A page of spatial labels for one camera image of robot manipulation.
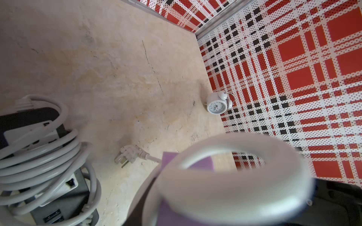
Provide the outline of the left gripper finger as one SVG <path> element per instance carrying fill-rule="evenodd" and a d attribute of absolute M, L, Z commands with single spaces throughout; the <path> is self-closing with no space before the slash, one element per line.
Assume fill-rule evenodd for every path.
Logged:
<path fill-rule="evenodd" d="M 356 185 L 315 180 L 307 207 L 291 220 L 292 226 L 360 226 L 362 189 Z"/>

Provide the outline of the purple power strip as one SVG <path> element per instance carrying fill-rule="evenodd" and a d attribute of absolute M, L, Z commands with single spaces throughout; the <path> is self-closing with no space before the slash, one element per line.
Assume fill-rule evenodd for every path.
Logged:
<path fill-rule="evenodd" d="M 197 157 L 184 153 L 174 160 L 178 153 L 164 152 L 161 171 L 155 181 L 156 189 L 162 197 L 158 210 L 158 226 L 207 226 L 198 220 L 207 207 L 206 197 L 211 194 L 206 191 L 202 176 L 212 176 L 214 164 L 212 158 Z"/>

